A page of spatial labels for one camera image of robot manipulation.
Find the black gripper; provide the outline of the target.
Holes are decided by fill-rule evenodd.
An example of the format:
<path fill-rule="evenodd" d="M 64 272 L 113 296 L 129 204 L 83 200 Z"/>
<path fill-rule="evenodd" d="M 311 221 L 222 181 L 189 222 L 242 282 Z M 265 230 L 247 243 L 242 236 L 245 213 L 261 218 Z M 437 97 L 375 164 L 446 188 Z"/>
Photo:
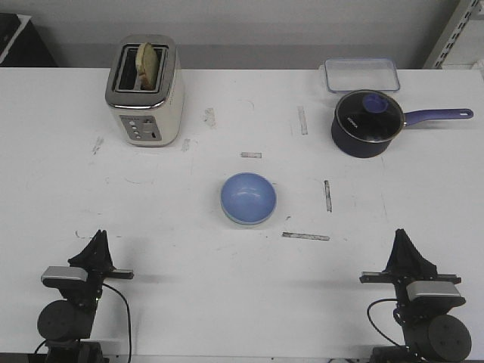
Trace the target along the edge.
<path fill-rule="evenodd" d="M 435 277 L 413 277 L 410 275 L 396 275 L 400 264 L 400 244 L 402 242 L 402 264 L 410 275 L 436 275 Z M 385 272 L 364 271 L 359 277 L 362 284 L 393 284 L 406 287 L 414 281 L 450 281 L 455 286 L 461 283 L 457 275 L 437 274 L 437 267 L 425 259 L 412 243 L 406 231 L 399 228 L 395 232 L 392 249 L 386 264 Z"/>
<path fill-rule="evenodd" d="M 100 242 L 101 266 L 102 270 L 92 268 L 95 265 L 98 251 L 98 239 Z M 114 268 L 113 260 L 110 255 L 107 232 L 98 230 L 91 238 L 87 246 L 77 255 L 67 260 L 71 267 L 84 268 L 87 272 L 85 286 L 100 286 L 107 278 L 132 280 L 134 272 L 131 269 Z"/>

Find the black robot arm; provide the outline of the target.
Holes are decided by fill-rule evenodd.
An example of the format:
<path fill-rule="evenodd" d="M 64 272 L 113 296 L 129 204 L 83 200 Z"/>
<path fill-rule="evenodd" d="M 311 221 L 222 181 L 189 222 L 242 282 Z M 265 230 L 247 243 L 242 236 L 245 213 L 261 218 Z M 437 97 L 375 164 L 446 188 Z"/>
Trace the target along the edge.
<path fill-rule="evenodd" d="M 363 284 L 391 284 L 396 304 L 392 316 L 401 327 L 404 343 L 385 333 L 390 346 L 375 346 L 370 362 L 463 362 L 472 348 L 471 335 L 458 318 L 449 314 L 466 300 L 456 285 L 457 275 L 437 272 L 425 259 L 404 229 L 396 230 L 386 267 L 381 272 L 364 272 Z"/>
<path fill-rule="evenodd" d="M 98 230 L 87 246 L 68 259 L 67 266 L 49 266 L 41 275 L 44 286 L 57 289 L 62 298 L 40 312 L 37 330 L 48 352 L 46 362 L 109 362 L 98 341 L 91 341 L 98 303 L 106 287 L 124 302 L 127 314 L 128 360 L 132 359 L 132 319 L 128 300 L 107 278 L 131 280 L 134 272 L 118 269 L 110 255 L 107 232 Z"/>

